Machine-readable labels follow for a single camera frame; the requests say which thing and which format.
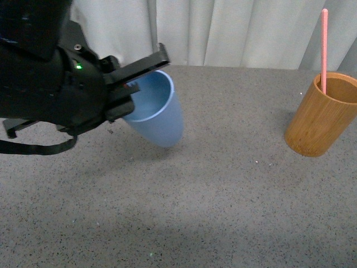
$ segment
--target cup rim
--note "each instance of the cup rim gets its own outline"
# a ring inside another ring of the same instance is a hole
[[[168,82],[169,82],[169,84],[170,84],[170,95],[168,96],[165,105],[162,106],[160,110],[158,110],[156,113],[152,114],[152,115],[149,116],[149,117],[145,117],[145,118],[143,118],[143,119],[125,119],[125,117],[124,117],[124,120],[125,120],[125,121],[127,121],[127,122],[143,122],[143,121],[150,120],[150,119],[156,117],[157,115],[159,115],[163,110],[165,110],[166,107],[168,106],[168,104],[171,102],[171,100],[172,100],[172,98],[173,98],[173,95],[174,95],[174,93],[175,93],[175,86],[174,86],[174,84],[173,84],[172,78],[171,78],[167,73],[165,73],[165,72],[162,71],[162,70],[156,70],[155,73],[160,73],[160,74],[164,75],[164,76],[167,78],[167,80],[168,80]]]
[[[328,71],[326,73],[326,78],[337,78],[337,79],[343,79],[345,80],[346,82],[354,85],[356,88],[357,88],[357,79],[349,76],[349,75],[346,75],[346,74],[342,74],[342,73],[337,73],[335,71]],[[325,96],[326,98],[329,98],[330,100],[332,101],[335,101],[335,102],[338,102],[338,103],[342,103],[342,104],[347,104],[347,105],[352,105],[352,106],[357,106],[357,103],[353,103],[353,102],[343,102],[341,100],[338,100],[338,99],[335,99],[327,94],[324,94],[322,92],[322,90],[317,86],[317,82],[319,82],[321,80],[321,74],[317,74],[315,76],[315,78],[313,79],[313,85],[315,87],[315,89],[320,93],[322,94],[323,96]]]

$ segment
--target white curtain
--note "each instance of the white curtain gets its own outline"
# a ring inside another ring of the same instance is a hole
[[[357,71],[356,0],[75,0],[71,18],[123,65],[161,42],[176,65],[319,70],[323,8],[328,70]]]

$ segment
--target screw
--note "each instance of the screw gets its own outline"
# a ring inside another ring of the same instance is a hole
[[[81,50],[81,49],[82,49],[82,46],[79,45],[79,44],[77,44],[77,45],[74,46],[74,50],[79,51],[79,50]]]

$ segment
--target black strap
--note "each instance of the black strap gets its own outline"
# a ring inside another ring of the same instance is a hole
[[[60,144],[43,146],[0,140],[0,154],[11,155],[55,155],[74,147],[77,136]]]

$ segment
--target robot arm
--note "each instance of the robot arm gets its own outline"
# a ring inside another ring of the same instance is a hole
[[[0,142],[8,154],[56,154],[74,146],[77,135],[114,122],[134,110],[128,86],[170,60],[163,44],[149,57],[120,67],[114,56],[99,59],[80,26],[69,21],[71,0],[0,2],[0,117],[9,138],[38,121],[74,136],[46,146]]]

